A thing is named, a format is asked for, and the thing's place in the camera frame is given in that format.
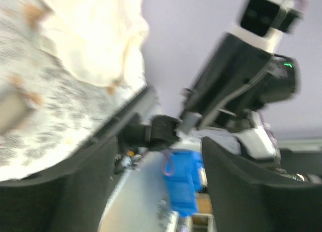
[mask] gray wall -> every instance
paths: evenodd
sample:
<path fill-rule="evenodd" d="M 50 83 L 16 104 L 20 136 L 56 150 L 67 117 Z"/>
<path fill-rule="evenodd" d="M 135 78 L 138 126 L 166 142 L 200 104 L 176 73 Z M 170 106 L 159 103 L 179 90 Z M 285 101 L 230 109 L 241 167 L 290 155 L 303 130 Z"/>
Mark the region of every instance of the gray wall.
<path fill-rule="evenodd" d="M 322 137 L 322 0 L 309 0 L 294 35 L 284 36 L 278 53 L 297 58 L 299 95 L 266 108 L 266 122 L 278 138 Z M 163 112 L 177 116 L 180 91 L 189 87 L 206 57 L 238 16 L 244 0 L 144 0 L 150 36 L 143 54 L 146 78 L 160 96 Z"/>

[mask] blue plastic container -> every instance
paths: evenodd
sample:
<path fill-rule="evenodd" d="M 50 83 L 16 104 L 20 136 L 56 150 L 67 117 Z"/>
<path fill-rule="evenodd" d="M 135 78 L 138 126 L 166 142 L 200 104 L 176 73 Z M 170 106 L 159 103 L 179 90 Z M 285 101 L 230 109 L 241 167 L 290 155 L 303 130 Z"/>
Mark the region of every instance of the blue plastic container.
<path fill-rule="evenodd" d="M 172 210 L 181 217 L 190 216 L 198 212 L 196 192 L 202 189 L 202 180 L 199 174 L 203 168 L 202 154 L 191 150 L 174 150 L 170 156 L 175 166 L 172 176 L 165 175 Z M 167 172 L 172 164 L 167 163 Z"/>

